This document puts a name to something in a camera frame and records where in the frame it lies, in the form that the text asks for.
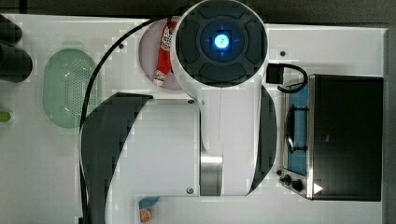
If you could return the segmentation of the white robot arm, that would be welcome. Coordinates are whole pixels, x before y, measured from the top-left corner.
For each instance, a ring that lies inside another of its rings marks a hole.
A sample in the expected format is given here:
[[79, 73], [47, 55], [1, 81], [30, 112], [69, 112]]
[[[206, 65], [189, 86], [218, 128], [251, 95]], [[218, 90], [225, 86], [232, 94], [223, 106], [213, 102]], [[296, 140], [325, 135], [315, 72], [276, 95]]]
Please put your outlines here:
[[118, 92], [85, 119], [79, 224], [138, 224], [161, 197], [246, 196], [271, 169], [262, 19], [237, 0], [204, 0], [177, 20], [168, 48], [181, 99]]

